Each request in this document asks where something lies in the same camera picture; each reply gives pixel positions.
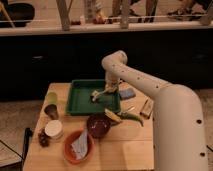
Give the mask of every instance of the metal bar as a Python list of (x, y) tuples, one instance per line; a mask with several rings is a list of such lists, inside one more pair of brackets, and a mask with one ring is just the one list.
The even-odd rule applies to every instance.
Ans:
[(211, 24), (212, 19), (213, 19), (213, 0), (211, 1), (209, 8), (207, 9), (206, 15), (201, 17), (200, 23), (204, 26), (208, 26)]
[(70, 10), (71, 10), (73, 1), (74, 1), (74, 0), (71, 0), (71, 1), (70, 1), (69, 7), (68, 7), (68, 10), (67, 10), (68, 14), (70, 13)]
[(130, 0), (123, 0), (121, 10), (121, 22), (120, 22), (120, 27), (122, 29), (129, 28), (129, 11), (130, 11)]
[(65, 0), (56, 0), (58, 11), (61, 19), (62, 30), (69, 31), (70, 30), (70, 20), (67, 10), (67, 5)]

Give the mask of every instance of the food item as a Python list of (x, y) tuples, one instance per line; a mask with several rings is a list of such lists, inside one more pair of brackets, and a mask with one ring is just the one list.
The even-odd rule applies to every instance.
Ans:
[(105, 115), (118, 123), (122, 122), (121, 118), (109, 109), (105, 109)]
[(41, 131), (38, 133), (38, 140), (39, 144), (42, 147), (48, 147), (50, 142), (49, 142), (49, 137), (45, 134), (44, 128), (41, 129)]
[(143, 126), (143, 120), (138, 115), (134, 115), (131, 113), (121, 113), (121, 119), (131, 119), (140, 122), (141, 126)]

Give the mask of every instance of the red bowl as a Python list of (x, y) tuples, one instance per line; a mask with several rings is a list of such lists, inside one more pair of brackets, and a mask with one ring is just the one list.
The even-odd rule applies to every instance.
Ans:
[(76, 159), (76, 154), (72, 149), (71, 144), (81, 135), (82, 132), (83, 130), (77, 130), (71, 133), (64, 141), (64, 148), (63, 148), (64, 157), (66, 158), (67, 161), (69, 161), (72, 164), (78, 164), (90, 158), (94, 148), (94, 140), (92, 136), (88, 133), (87, 134), (88, 152), (84, 158), (79, 160)]

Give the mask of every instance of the chair leg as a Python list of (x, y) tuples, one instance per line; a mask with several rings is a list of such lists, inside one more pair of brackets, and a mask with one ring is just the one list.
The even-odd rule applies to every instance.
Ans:
[(33, 135), (33, 132), (30, 130), (30, 128), (26, 128), (24, 132), (24, 144), (23, 144), (23, 151), (22, 151), (23, 160), (25, 160), (27, 156), (27, 152), (29, 148), (29, 140), (30, 140), (30, 137), (32, 137), (32, 135)]
[(158, 0), (146, 0), (146, 18), (144, 20), (145, 23), (154, 22), (154, 16), (156, 12)]
[(3, 12), (5, 18), (9, 21), (10, 25), (11, 25), (12, 27), (15, 27), (15, 25), (14, 25), (13, 21), (11, 20), (9, 14), (7, 13), (7, 10), (6, 10), (5, 7), (4, 7), (4, 3), (2, 3), (2, 2), (0, 1), (0, 12), (1, 12), (1, 11)]
[(8, 5), (8, 0), (0, 0), (4, 4), (4, 6)]
[(112, 1), (112, 16), (117, 17), (120, 15), (121, 0), (113, 0)]

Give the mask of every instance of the brown bowl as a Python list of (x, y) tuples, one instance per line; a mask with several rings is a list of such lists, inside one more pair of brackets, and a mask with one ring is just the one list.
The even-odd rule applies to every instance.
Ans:
[(105, 114), (93, 114), (87, 120), (87, 130), (93, 138), (104, 137), (110, 126), (110, 120)]

